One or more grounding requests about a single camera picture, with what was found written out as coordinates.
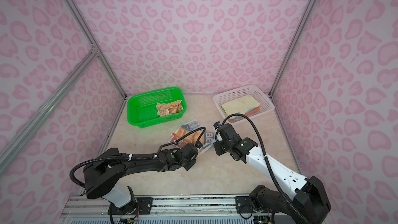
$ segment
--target beige marble tabletop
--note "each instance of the beige marble tabletop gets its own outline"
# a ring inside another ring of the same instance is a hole
[[[117,147],[120,152],[133,154],[154,153],[177,127],[194,118],[201,126],[212,130],[215,122],[223,120],[213,96],[185,95],[187,110],[182,118],[146,128],[130,125],[125,107],[108,148]],[[266,152],[297,171],[275,113],[254,118],[253,122],[260,131]],[[238,125],[235,130],[241,138],[249,137],[258,142],[248,122]],[[276,190],[271,179],[264,174],[242,161],[234,161],[228,153],[217,156],[212,147],[197,157],[196,164],[189,171],[180,168],[173,172],[142,172],[119,181],[132,187],[135,195],[247,194],[257,185]]]

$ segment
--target pink patterned wall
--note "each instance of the pink patterned wall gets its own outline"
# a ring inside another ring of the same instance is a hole
[[[0,178],[0,222],[57,221],[68,197],[80,190],[70,169],[97,154],[120,104],[95,60]]]
[[[75,0],[128,93],[268,92],[308,0]]]
[[[87,44],[62,0],[0,1],[0,154],[86,56]]]
[[[332,223],[398,222],[398,0],[320,0],[275,102]]]

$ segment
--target green plastic basket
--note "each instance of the green plastic basket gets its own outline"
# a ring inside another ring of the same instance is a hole
[[[159,117],[156,105],[181,100],[184,109],[182,112]],[[187,109],[184,96],[178,87],[169,87],[157,91],[133,96],[127,102],[127,120],[133,126],[140,128],[150,127],[182,117]]]

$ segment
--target towel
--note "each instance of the towel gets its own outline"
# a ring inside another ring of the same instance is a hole
[[[221,109],[226,116],[241,113],[251,114],[260,110],[260,103],[253,96],[246,95],[221,105]]]

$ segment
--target white plastic basket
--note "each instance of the white plastic basket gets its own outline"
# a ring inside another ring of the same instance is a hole
[[[258,87],[256,87],[256,85],[247,85],[244,87],[230,90],[228,92],[217,94],[213,97],[213,100],[214,103],[216,104],[218,111],[220,112],[221,116],[224,119],[227,116],[221,110],[221,105],[246,95],[253,96],[253,98],[260,103],[260,108],[261,108],[260,111],[249,114],[248,117],[250,119],[264,115],[275,109],[275,106],[272,104],[271,100],[265,95],[265,93],[263,93]],[[244,121],[246,121],[244,118],[237,117],[234,119],[227,120],[226,123],[237,125]]]

